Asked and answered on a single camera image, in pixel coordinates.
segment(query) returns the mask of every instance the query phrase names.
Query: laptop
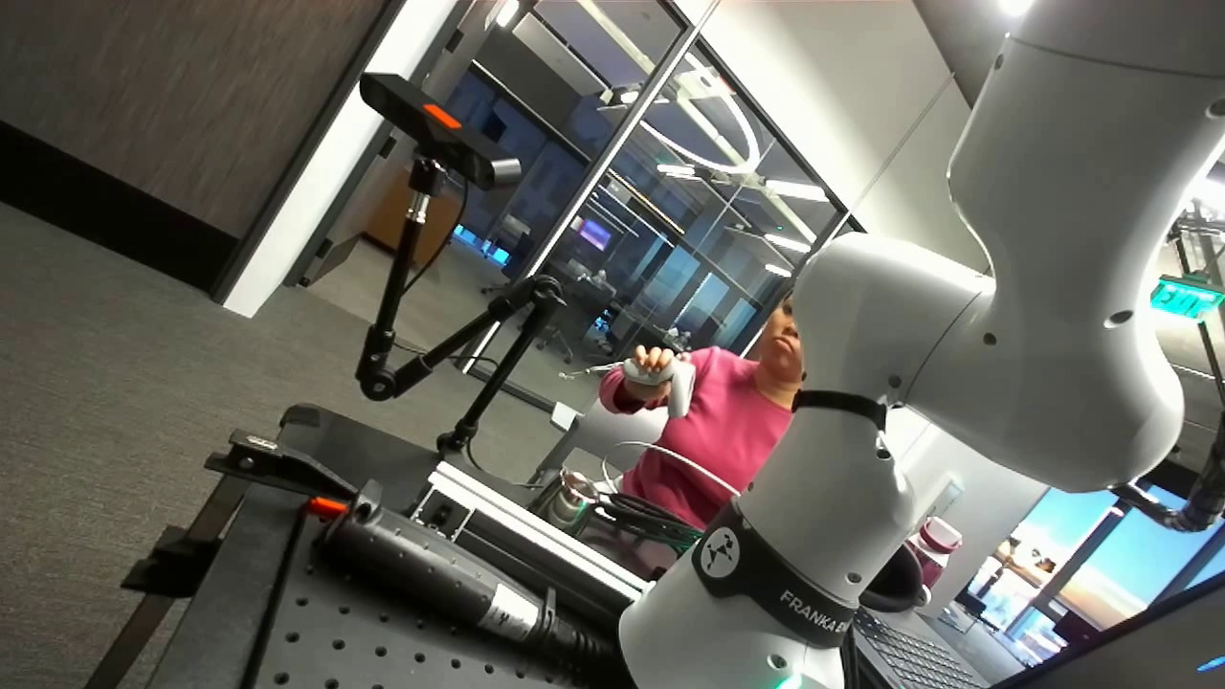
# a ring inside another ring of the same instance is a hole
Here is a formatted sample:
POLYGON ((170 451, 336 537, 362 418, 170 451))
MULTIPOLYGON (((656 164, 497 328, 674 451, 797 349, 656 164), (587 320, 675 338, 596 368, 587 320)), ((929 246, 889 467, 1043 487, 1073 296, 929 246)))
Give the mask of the laptop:
POLYGON ((992 689, 1225 687, 1225 574, 1183 591, 992 689))

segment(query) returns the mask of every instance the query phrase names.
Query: dark brown wall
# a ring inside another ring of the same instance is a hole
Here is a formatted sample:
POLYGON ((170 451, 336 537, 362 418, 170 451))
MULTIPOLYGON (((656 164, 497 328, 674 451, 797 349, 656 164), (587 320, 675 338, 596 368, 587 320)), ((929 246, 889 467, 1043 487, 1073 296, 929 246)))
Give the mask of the dark brown wall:
POLYGON ((243 237, 383 4, 2 0, 0 121, 243 237))

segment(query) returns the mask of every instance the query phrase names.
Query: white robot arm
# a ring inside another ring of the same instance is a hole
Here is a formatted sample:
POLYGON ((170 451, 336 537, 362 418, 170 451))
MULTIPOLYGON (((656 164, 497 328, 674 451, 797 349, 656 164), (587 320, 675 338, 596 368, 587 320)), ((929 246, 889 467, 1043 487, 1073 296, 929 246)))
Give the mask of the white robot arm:
POLYGON ((992 277, 862 234, 801 271, 806 386, 824 394, 626 611, 641 689, 843 687, 837 642, 918 516, 882 444, 889 406, 1065 490, 1132 481, 1166 455, 1182 394, 1144 277, 1225 146, 1220 26, 1216 0, 1035 2, 948 170, 992 277))

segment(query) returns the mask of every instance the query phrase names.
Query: handheld controller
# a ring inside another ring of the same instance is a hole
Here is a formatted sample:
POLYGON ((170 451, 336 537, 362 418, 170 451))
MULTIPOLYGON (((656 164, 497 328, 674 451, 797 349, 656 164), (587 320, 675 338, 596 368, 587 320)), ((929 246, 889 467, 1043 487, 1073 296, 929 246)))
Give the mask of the handheld controller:
POLYGON ((644 371, 638 367, 638 362, 626 359, 622 370, 626 380, 642 385, 660 385, 671 380, 673 391, 668 395, 668 416, 680 418, 688 413, 688 402, 693 397, 693 376, 697 370, 693 364, 673 359, 658 371, 644 371))

